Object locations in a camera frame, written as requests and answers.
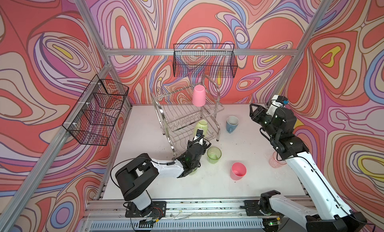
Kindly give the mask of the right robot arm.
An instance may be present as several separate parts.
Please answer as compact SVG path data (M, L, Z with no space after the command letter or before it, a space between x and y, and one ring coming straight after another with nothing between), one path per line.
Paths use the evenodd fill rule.
M297 121L284 103L250 105L250 118L260 125L261 134L295 172L307 190L315 208L308 209L277 191L263 194L260 209L263 213L281 213L308 232L359 232L367 219L354 212L337 194L315 163L306 144L293 134Z

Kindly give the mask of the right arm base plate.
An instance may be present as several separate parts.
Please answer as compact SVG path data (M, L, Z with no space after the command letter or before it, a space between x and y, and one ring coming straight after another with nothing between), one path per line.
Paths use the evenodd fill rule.
M246 210L247 216L284 217L283 214L274 211L270 203L265 200L245 200L244 205L240 206L240 208Z

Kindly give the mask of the pink plastic cup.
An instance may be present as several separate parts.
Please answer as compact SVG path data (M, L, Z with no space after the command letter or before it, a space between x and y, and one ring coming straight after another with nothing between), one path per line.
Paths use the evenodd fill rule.
M203 85L194 87L192 102L196 107L202 107L206 104L206 89Z
M235 162L231 167L230 177L237 181L242 179L247 174L247 168L243 163Z

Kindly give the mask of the green transparent cup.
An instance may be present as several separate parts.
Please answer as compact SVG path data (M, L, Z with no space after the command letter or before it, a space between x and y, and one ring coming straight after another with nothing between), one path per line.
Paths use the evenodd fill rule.
M193 169L193 171L189 174L190 176L194 175L197 171L197 168Z
M218 147L210 147L207 151L208 161L211 164L215 164L222 156L222 151Z

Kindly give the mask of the light green ceramic mug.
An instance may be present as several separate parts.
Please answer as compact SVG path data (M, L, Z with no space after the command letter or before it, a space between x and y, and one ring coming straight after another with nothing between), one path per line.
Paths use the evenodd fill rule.
M193 138L195 137L195 133L198 129L201 129L204 131L204 138L206 138L207 131L208 131L208 122L202 119L196 123L195 128L193 130Z

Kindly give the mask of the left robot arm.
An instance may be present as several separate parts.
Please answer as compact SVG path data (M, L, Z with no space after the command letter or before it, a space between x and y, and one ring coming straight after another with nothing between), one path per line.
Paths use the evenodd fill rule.
M147 192L149 185L160 177L184 178L201 166L201 157L211 147L205 136L195 137L187 143L187 150L172 161L152 159L147 153L128 159L114 175L113 183L120 189L124 200L136 206L140 212L153 209L153 201Z

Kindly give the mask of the steel two-tier dish rack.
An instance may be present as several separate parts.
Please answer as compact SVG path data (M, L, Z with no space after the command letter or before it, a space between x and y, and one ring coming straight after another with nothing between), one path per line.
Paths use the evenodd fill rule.
M198 85L204 86L206 90L206 104L202 107L193 105L193 92ZM208 123L206 138L210 142L220 140L221 129L217 114L224 107L220 103L220 88L209 76L203 76L196 84L182 86L161 95L151 93L151 99L174 158L187 150L187 143L193 139L194 128L200 120Z

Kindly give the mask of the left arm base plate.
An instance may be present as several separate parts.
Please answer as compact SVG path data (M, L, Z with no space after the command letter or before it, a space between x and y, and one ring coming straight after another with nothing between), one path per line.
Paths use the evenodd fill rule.
M137 208L133 202L123 203L126 209L126 218L153 218L161 219L166 215L167 202L154 201L147 208L142 211Z

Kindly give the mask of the clear pink glass cup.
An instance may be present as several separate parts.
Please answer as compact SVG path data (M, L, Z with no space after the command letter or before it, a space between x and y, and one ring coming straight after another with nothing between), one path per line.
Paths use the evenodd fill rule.
M285 161L279 161L278 160L278 153L273 152L273 154L269 158L269 164L272 168L277 169L277 168L284 166L286 163L285 163Z

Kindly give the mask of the blue ceramic mug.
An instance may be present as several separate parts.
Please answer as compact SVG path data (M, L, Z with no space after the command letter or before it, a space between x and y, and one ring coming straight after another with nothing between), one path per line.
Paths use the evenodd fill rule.
M233 133L239 124L239 119L236 116L229 116L226 120L226 131Z

